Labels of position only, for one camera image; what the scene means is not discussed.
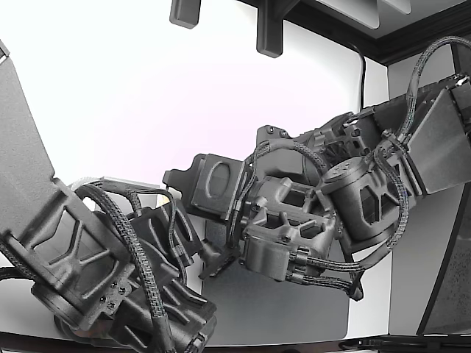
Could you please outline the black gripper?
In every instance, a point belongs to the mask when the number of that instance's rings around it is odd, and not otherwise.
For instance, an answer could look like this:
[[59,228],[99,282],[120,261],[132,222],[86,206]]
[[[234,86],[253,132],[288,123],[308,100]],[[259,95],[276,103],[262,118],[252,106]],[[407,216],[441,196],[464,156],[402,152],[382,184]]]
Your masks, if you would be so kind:
[[243,174],[244,163],[240,160],[198,154],[189,169],[165,171],[163,184],[181,193],[186,210],[195,207],[228,221]]
[[[177,247],[180,260],[185,267],[194,263],[192,257],[202,249],[201,241],[179,199],[174,222],[174,245]],[[139,217],[130,220],[136,235],[152,244],[173,266],[178,266],[174,252],[169,243],[170,204],[158,208],[145,207]]]

